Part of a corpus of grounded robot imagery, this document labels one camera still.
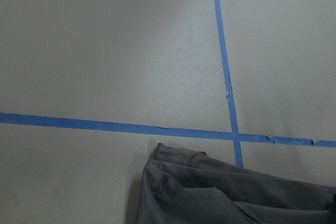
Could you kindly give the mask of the dark brown t-shirt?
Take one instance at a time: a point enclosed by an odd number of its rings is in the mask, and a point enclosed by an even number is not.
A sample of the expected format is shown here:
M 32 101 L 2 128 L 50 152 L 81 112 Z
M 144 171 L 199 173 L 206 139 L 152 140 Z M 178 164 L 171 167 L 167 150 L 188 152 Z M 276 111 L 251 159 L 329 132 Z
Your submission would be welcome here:
M 335 188 L 239 168 L 159 143 L 136 223 L 335 223 Z

